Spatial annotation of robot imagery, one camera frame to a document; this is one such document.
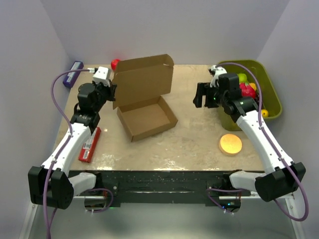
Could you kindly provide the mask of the brown cardboard box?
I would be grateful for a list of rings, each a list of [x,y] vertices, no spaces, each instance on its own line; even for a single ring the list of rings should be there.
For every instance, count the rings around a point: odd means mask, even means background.
[[[171,92],[174,61],[168,54],[119,61],[113,108],[131,142],[162,133],[178,119],[163,95]]]

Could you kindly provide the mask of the round yellow biscuit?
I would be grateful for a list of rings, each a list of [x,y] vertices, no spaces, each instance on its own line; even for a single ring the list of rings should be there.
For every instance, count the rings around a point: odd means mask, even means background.
[[[219,149],[225,155],[236,155],[242,150],[242,140],[234,134],[225,134],[219,140]]]

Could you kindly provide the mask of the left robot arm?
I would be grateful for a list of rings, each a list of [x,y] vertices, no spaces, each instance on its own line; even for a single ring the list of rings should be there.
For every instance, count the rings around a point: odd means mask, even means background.
[[[103,191],[103,183],[96,174],[84,172],[69,177],[69,171],[82,146],[98,126],[100,109],[107,101],[115,100],[115,89],[111,80],[93,81],[78,88],[78,103],[74,106],[71,127],[50,157],[28,172],[32,203],[66,209],[73,197],[85,191],[91,195]]]

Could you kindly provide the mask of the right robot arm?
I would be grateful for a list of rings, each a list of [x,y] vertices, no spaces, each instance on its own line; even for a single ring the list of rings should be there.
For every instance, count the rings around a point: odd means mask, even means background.
[[[219,75],[216,86],[198,83],[193,99],[197,108],[223,107],[224,112],[242,129],[252,142],[264,167],[263,173],[237,170],[222,183],[222,190],[232,196],[239,189],[255,191],[269,202],[295,192],[306,173],[300,163],[294,163],[280,147],[258,112],[252,97],[242,96],[239,78],[235,73]]]

